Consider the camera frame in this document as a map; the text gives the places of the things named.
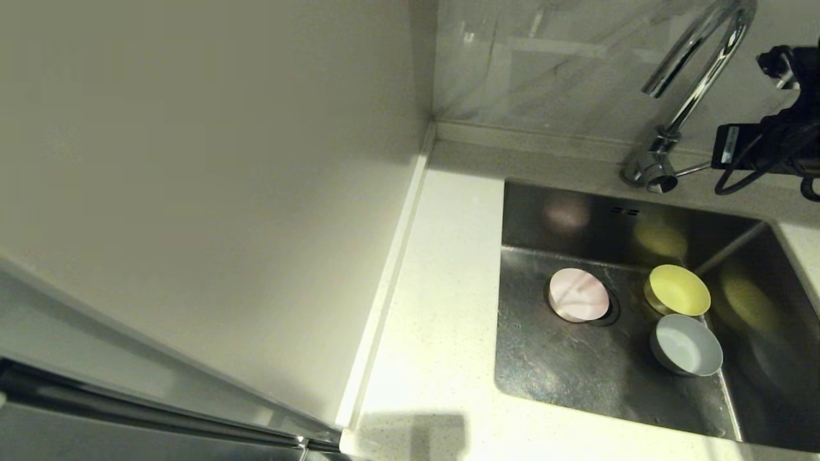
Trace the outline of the round metal sink drain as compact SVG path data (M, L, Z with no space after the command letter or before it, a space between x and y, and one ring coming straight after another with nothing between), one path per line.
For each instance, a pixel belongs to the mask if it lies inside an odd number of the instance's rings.
M613 291L613 289L610 286L604 285L604 288L606 289L607 296L609 296L609 306L607 306L607 311L601 318L594 319L588 322L592 326L612 326L612 324L615 324L615 322L618 320L621 314L621 304L618 300L617 293Z

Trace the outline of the stainless steel sink basin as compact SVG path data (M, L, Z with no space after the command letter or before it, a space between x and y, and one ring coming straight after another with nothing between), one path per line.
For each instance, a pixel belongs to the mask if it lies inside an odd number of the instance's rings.
M644 283L662 264L710 291L695 319L723 348L715 375L680 376L654 359L648 340L662 316ZM615 324L551 309L546 284L563 268L617 293ZM522 399L820 455L820 287L768 222L507 181L494 380Z

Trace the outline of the yellow bowl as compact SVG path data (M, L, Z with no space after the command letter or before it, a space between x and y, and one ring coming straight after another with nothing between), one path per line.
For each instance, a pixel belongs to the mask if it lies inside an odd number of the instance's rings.
M698 317L709 311L712 299L703 281L683 266L656 266L644 283L648 305L661 315Z

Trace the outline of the chrome gooseneck faucet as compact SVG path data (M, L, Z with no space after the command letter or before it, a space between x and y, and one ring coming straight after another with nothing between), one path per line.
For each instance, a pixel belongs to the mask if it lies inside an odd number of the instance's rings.
M682 139L683 125L740 49L755 20L758 5L758 0L714 0L689 24L660 61L642 88L644 94L654 99L666 93L711 35L719 27L726 26L709 61L668 122L656 126L647 149L632 155L621 169L621 178L627 184L644 187L650 193L668 193L676 188L678 173L671 164L670 155Z

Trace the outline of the stainless steel appliance door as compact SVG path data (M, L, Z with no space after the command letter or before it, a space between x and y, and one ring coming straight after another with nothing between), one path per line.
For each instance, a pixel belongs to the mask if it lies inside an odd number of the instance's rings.
M257 442L185 435L67 416L0 391L0 461L351 461Z

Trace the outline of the tall white cabinet side panel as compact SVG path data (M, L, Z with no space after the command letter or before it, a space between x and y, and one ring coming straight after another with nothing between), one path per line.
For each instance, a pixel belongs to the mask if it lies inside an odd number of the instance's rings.
M181 368L97 382L352 424L432 136L439 0L0 0L0 271Z

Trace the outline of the grey blue bowl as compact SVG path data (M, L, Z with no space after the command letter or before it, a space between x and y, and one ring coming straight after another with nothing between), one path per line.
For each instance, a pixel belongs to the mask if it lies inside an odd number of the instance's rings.
M723 348L718 339L709 327L692 317L670 314L659 318L648 341L654 359L680 376L712 376L723 365Z

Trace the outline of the pink bowl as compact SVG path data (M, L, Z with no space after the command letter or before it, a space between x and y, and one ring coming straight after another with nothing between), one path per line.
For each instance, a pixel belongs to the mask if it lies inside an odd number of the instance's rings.
M609 293L603 283L579 268L555 272L546 284L545 293L548 305L565 321L595 321L609 312Z

